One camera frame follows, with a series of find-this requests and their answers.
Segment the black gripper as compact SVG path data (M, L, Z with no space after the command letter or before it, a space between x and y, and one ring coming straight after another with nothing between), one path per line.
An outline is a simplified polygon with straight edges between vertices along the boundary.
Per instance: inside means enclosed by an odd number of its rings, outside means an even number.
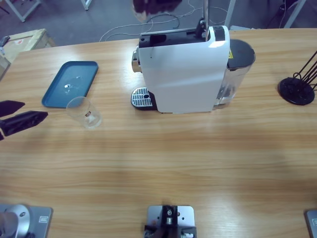
M132 0L136 13L157 14L164 11L174 11L181 0Z

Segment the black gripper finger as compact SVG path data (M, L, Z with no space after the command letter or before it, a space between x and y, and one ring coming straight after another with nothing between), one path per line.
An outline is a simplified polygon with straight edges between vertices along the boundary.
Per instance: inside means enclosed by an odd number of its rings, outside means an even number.
M10 136L40 124L48 116L48 112L27 111L0 121L0 128L5 136Z
M24 102L5 100L0 102L0 117L11 115L25 106Z

